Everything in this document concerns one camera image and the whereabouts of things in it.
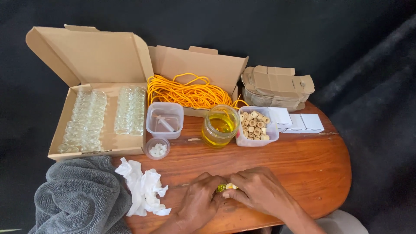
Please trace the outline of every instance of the person's right hand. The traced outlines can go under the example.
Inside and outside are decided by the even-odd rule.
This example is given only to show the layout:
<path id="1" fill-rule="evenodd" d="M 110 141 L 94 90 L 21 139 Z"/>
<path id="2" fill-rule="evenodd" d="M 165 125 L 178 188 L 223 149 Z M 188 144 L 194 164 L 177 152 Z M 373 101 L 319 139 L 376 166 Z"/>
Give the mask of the person's right hand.
<path id="1" fill-rule="evenodd" d="M 273 215 L 282 221 L 299 208 L 295 199 L 267 167 L 237 172 L 230 176 L 230 180 L 240 190 L 227 189 L 223 196 L 233 198 L 249 208 Z"/>

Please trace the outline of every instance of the tissue paper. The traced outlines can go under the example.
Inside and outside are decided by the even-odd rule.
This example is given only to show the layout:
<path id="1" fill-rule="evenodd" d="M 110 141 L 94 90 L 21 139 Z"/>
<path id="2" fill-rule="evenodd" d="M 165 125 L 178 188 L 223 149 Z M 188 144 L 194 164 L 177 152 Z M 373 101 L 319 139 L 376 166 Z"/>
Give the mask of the tissue paper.
<path id="1" fill-rule="evenodd" d="M 156 193 L 160 197 L 165 196 L 168 186 L 162 188 L 160 182 L 160 174 L 155 169 L 141 172 L 141 163 L 126 159 L 121 159 L 121 165 L 115 170 L 116 173 L 122 175 L 126 179 L 126 184 L 131 191 L 132 206 L 127 216 L 140 215 L 146 216 L 147 212 L 153 212 L 156 215 L 168 215 L 171 208 L 160 204 L 160 200 L 156 198 Z"/>

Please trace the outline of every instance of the cardboard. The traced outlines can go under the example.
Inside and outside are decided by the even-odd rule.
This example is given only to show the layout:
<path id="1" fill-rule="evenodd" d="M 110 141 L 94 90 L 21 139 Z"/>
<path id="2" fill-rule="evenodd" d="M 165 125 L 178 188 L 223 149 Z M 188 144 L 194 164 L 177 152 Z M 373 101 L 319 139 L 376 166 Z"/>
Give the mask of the cardboard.
<path id="1" fill-rule="evenodd" d="M 306 130 L 304 133 L 319 133 L 324 130 L 321 119 L 317 114 L 300 114 Z"/>
<path id="2" fill-rule="evenodd" d="M 277 129 L 279 132 L 286 130 L 292 126 L 292 120 L 290 118 L 287 108 L 282 107 L 268 107 L 272 110 L 273 117 L 276 120 Z"/>
<path id="3" fill-rule="evenodd" d="M 240 58 L 219 55 L 217 50 L 191 46 L 188 50 L 181 50 L 165 46 L 149 46 L 149 52 L 155 74 L 166 79 L 183 73 L 193 73 L 206 76 L 210 84 L 219 86 L 226 91 L 233 101 L 237 100 L 237 81 L 247 65 L 248 57 Z M 185 75 L 176 81 L 188 83 L 195 77 Z M 205 117 L 209 110 L 184 107 L 184 115 Z"/>
<path id="4" fill-rule="evenodd" d="M 245 101 L 262 107 L 285 107 L 289 112 L 303 109 L 314 84 L 310 75 L 294 74 L 294 68 L 247 67 L 241 74 Z"/>
<path id="5" fill-rule="evenodd" d="M 299 114 L 289 114 L 292 126 L 282 131 L 282 133 L 303 133 L 306 131 L 305 124 Z"/>
<path id="6" fill-rule="evenodd" d="M 48 157 L 54 160 L 92 155 L 127 156 L 143 154 L 143 136 L 117 135 L 114 121 L 122 86 L 146 87 L 153 75 L 147 44 L 131 32 L 101 32 L 94 27 L 65 25 L 65 28 L 33 27 L 26 35 L 29 48 L 68 86 L 68 94 Z M 105 151 L 60 154 L 67 122 L 80 88 L 107 94 L 104 127 L 100 140 Z"/>

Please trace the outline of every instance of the glass jar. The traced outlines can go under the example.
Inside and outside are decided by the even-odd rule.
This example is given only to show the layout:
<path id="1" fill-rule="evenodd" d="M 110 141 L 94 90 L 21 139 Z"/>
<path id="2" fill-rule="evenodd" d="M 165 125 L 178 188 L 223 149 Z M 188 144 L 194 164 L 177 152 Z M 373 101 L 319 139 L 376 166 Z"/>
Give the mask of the glass jar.
<path id="1" fill-rule="evenodd" d="M 214 148 L 222 148 L 235 136 L 240 126 L 240 116 L 228 105 L 216 105 L 205 116 L 202 140 Z"/>

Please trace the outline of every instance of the orange rope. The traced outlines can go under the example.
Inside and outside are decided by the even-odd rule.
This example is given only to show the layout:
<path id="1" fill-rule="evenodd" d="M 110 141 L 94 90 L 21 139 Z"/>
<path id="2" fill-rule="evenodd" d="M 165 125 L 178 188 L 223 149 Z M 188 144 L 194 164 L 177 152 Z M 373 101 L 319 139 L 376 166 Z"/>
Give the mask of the orange rope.
<path id="1" fill-rule="evenodd" d="M 176 82 L 176 78 L 183 75 L 193 75 L 196 78 L 192 81 L 181 84 Z M 192 82 L 202 80 L 203 85 L 191 85 Z M 238 102 L 246 102 L 240 100 L 240 96 L 236 101 L 232 101 L 231 97 L 218 86 L 210 85 L 210 80 L 205 76 L 197 76 L 193 73 L 184 73 L 177 75 L 172 81 L 160 76 L 154 75 L 147 80 L 147 105 L 153 103 L 156 99 L 161 102 L 175 102 L 184 107 L 192 107 L 195 109 L 211 109 L 218 104 L 229 105 L 235 109 Z"/>

